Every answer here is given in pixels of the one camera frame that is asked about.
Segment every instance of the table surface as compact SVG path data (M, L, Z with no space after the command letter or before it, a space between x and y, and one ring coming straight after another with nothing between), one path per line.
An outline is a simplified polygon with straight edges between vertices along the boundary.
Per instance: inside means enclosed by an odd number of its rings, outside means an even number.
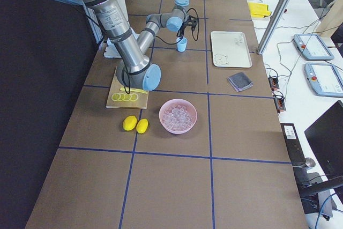
M269 5L273 12L278 0L255 0ZM320 97L314 94L309 87L304 75L303 67L308 61L300 56L300 52L296 49L293 43L279 45L280 56L278 54L277 44L279 42L290 42L293 35L296 33L311 33L319 25L318 17L311 7L308 0L290 0L287 5L287 12L282 15L277 29L274 31L270 42L263 53L263 60L266 68L275 69L279 75L289 75L289 71L280 64L285 65L292 70L290 79L287 77L279 78L280 91L286 96L286 111L281 112L279 120L281 123L293 123L298 134L305 157L310 157L315 160L316 166L310 169L309 173L324 174L318 164L312 149L306 139L304 131L312 125L326 110L328 110L337 100L342 98ZM264 29L268 24L268 20L254 20L255 30L258 41L262 38ZM334 47L330 38L324 38L325 43L333 52L335 58L330 62L343 68L343 58L338 50ZM316 61L315 63L325 63L324 61ZM267 74L275 76L273 71L267 69ZM342 209L343 205L340 200L334 196L333 198L338 205L338 209ZM307 215L309 225L314 227L317 214ZM343 224L343 216L338 212L334 212L334 217L330 222L324 221L320 223L320 228L341 228Z
M131 26L168 12L174 0L125 0ZM148 108L106 109L118 64L95 57L26 228L307 228L246 0L190 0L199 40L179 53L156 40L162 70ZM253 66L216 68L211 31L241 31ZM159 36L175 41L175 34ZM244 71L254 86L237 93L227 77ZM186 134L168 133L159 108L173 98L198 112ZM145 134L124 131L128 115Z

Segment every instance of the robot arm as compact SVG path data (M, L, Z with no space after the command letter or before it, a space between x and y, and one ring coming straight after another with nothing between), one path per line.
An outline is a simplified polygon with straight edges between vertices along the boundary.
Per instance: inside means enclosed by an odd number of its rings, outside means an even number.
M147 17L147 25L136 40L129 23L117 0L56 0L63 3L82 5L95 11L98 20L106 30L110 41L122 57L116 76L125 86L154 90L161 78L161 70L144 55L160 28L178 31L187 21L188 0L175 0L171 13L152 14Z

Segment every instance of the white cup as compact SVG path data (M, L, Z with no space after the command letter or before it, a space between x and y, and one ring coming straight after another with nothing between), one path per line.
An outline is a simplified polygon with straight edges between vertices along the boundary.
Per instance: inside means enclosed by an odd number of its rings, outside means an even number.
M176 39L177 42L177 51L179 52L184 52L186 50L187 47L187 38L183 37L182 39L177 38Z

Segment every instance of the yellow towel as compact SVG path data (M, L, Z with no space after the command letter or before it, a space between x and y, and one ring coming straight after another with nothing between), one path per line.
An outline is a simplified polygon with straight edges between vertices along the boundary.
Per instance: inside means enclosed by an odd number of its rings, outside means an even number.
M248 2L251 17L264 18L272 14L267 4Z

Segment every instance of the tan board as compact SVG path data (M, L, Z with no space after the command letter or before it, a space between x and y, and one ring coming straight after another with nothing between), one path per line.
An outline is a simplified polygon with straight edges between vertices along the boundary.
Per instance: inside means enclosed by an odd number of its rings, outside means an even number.
M118 81L115 74L116 73L114 73L111 88L108 93L106 107L146 109L149 92L131 88L130 94L127 94L124 90L124 86Z

